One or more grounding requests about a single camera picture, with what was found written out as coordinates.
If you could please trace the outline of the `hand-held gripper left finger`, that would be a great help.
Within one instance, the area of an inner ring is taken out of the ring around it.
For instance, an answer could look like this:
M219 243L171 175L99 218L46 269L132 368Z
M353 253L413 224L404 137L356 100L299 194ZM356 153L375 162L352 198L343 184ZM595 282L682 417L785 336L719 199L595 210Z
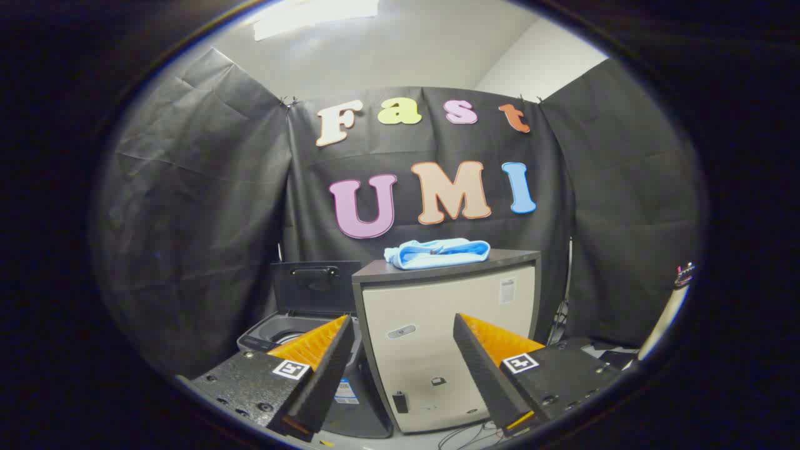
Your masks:
M344 314L270 351L240 351L192 379L189 393L249 432L311 439L328 416L354 338Z

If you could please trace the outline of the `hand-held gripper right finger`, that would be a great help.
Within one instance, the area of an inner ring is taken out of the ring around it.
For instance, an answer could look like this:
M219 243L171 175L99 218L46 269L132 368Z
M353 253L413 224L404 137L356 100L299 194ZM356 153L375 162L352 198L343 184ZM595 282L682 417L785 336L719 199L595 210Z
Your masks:
M468 314L455 314L452 338L507 438L571 414L622 375L579 344L545 346Z

